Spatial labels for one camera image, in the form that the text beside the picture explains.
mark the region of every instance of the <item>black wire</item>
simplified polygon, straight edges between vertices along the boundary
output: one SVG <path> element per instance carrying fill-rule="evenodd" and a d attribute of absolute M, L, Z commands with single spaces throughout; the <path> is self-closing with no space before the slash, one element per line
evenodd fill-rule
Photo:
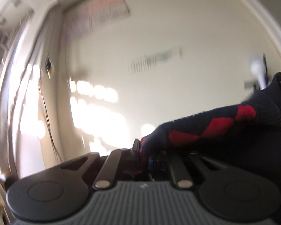
<path fill-rule="evenodd" d="M 56 157 L 56 160 L 58 161 L 58 159 L 59 159 L 60 162 L 61 162 L 61 156 L 60 156 L 60 154 L 59 154 L 58 149 L 56 148 L 56 146 L 55 146 L 55 144 L 54 144 L 54 140 L 53 140 L 53 137 L 52 137 L 51 126 L 50 126 L 50 121 L 49 121 L 49 117 L 48 117 L 48 111 L 47 111 L 45 99 L 44 99 L 44 96 L 43 96 L 43 93 L 42 93 L 42 91 L 41 91 L 40 86 L 39 86 L 39 92 L 40 92 L 40 95 L 41 95 L 41 97 L 42 97 L 42 101 L 43 101 L 44 108 L 45 108 L 46 125 L 47 125 L 47 128 L 48 128 L 48 132 L 49 132 L 49 136 L 50 136 L 52 148 L 53 148 L 53 151 L 54 151 L 54 155 L 55 155 L 55 157 Z"/>

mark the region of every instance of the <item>white object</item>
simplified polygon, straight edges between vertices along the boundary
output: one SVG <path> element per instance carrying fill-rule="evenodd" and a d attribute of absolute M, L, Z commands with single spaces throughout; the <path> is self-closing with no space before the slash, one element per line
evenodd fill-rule
<path fill-rule="evenodd" d="M 266 88 L 266 68 L 262 57 L 253 56 L 250 59 L 250 67 L 252 75 L 258 79 L 261 90 Z"/>

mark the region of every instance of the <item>ribbed surface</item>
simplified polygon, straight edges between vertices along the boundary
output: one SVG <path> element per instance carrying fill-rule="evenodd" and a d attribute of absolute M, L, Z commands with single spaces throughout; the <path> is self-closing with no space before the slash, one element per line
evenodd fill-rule
<path fill-rule="evenodd" d="M 15 225 L 31 223 L 16 221 Z M 189 191 L 165 182 L 118 182 L 109 191 L 96 192 L 78 214 L 51 223 L 66 225 L 236 225 L 208 213 Z M 274 225 L 270 219 L 254 225 Z"/>

